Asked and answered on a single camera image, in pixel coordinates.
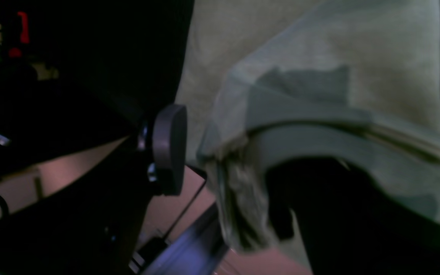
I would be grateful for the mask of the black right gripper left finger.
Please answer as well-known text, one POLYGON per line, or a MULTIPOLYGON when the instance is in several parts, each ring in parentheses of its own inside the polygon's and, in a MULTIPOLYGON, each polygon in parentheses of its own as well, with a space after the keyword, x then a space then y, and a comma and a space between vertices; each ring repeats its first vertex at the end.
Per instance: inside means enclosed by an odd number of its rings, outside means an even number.
POLYGON ((0 275, 125 275, 155 195, 181 193, 187 109, 142 121, 77 181, 14 214, 2 204, 0 275))

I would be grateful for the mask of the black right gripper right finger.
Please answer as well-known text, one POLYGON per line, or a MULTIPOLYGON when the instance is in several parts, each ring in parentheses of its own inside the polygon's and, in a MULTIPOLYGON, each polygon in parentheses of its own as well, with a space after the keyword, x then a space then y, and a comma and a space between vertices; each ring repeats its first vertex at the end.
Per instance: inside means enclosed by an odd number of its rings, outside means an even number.
POLYGON ((292 210, 315 275, 440 275, 440 225, 377 190, 358 167, 296 159, 264 176, 269 214, 286 238, 292 210))

